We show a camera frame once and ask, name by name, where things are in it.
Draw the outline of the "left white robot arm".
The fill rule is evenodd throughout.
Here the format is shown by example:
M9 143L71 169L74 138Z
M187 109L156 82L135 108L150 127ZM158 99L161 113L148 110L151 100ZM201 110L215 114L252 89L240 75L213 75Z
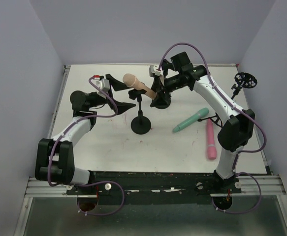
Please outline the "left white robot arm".
M35 178L48 182L50 186L89 183L90 171L75 167L73 148L101 117L95 108L108 105L114 112L111 117L114 117L136 106L113 98L113 91L126 90L128 87L110 74L94 75L89 83L96 89L95 92L76 90L70 95L73 116L69 125L54 137L43 138L38 143Z

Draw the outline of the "beige toy microphone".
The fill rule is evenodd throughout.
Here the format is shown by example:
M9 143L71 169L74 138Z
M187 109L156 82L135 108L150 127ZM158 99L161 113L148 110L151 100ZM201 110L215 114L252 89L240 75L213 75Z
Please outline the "beige toy microphone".
M128 88L133 88L135 90L144 90L145 95L149 97L150 99L155 99L157 94L150 88L148 88L144 83L139 81L139 79L133 75L133 74L125 74L123 76L123 83L128 87Z

